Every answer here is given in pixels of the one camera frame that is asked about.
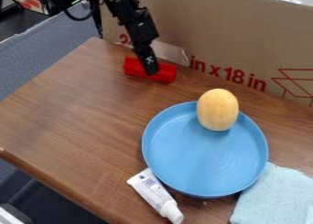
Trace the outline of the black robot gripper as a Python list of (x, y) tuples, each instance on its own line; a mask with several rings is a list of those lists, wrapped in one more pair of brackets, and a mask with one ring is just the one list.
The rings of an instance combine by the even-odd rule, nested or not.
[(146, 74), (152, 76), (160, 72), (160, 64), (150, 44), (160, 33), (149, 9), (123, 8), (119, 12), (119, 22), (133, 40), (134, 52)]

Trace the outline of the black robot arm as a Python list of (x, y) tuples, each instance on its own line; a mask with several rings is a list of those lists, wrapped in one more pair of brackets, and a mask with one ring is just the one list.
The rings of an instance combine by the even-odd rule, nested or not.
[[(69, 8), (82, 1), (90, 3), (90, 13), (83, 17), (77, 17), (70, 13)], [(118, 24), (126, 28), (146, 74), (152, 76), (160, 72), (157, 56), (150, 46), (160, 33), (150, 11), (139, 5), (139, 0), (39, 0), (39, 2), (43, 11), (50, 16), (65, 12), (67, 17), (75, 21), (93, 18), (99, 35), (103, 35), (101, 5), (106, 5), (111, 15), (118, 18)]]

